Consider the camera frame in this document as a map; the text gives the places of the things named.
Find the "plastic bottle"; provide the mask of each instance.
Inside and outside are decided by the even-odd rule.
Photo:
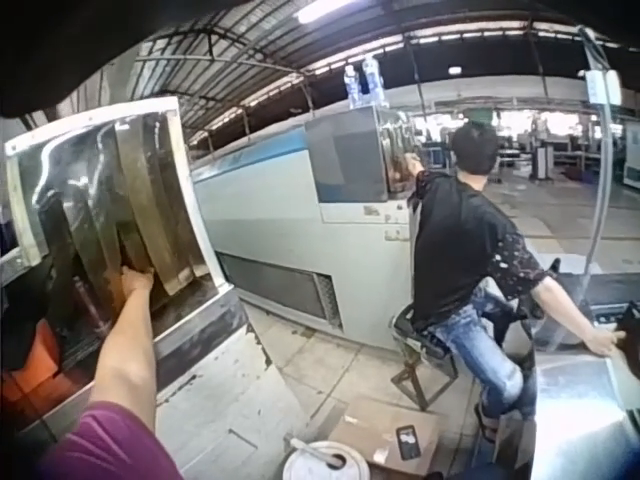
[[[360,75],[353,68],[353,65],[347,65],[344,69],[344,86],[347,89],[347,97],[349,98],[349,108],[354,109],[362,105],[362,87],[360,86]]]
[[[388,107],[387,96],[384,92],[384,80],[380,75],[380,64],[372,55],[367,55],[362,62],[362,69],[367,77],[371,103],[380,107]]]

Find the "metal stool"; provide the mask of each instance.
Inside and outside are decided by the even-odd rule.
[[[421,335],[413,329],[412,316],[413,304],[409,304],[391,320],[391,334],[404,357],[404,368],[391,379],[391,383],[424,412],[456,381],[458,368],[449,347],[434,335]],[[422,362],[429,363],[448,378],[428,399],[416,372]]]

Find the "short black hair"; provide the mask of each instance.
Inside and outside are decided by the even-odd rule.
[[[471,175],[489,175],[498,159],[499,147],[495,129],[473,121],[458,128],[451,138],[458,168]]]

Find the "black shirt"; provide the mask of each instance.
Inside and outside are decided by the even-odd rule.
[[[469,185],[422,172],[416,197],[422,203],[414,252],[416,328],[460,310],[486,277],[511,300],[546,276],[514,223]]]

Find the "industrial machine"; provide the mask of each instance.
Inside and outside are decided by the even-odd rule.
[[[256,342],[207,238],[177,99],[58,120],[8,142],[6,157],[3,415],[42,450],[66,434],[124,302],[121,265],[153,267],[160,439],[187,477],[203,464],[223,476],[238,473],[237,465],[215,460],[228,445],[240,453],[242,478],[275,470],[285,433],[299,433],[307,418]],[[265,396],[267,404],[256,402]],[[193,414],[198,403],[208,408]],[[260,415],[268,420],[259,422]],[[255,437],[250,447],[234,436],[241,429],[242,438]]]
[[[627,122],[625,128],[626,163],[623,182],[640,189],[640,123]]]
[[[193,172],[218,258],[243,299],[356,342],[393,347],[389,319],[410,300],[398,111],[363,107],[284,125]]]

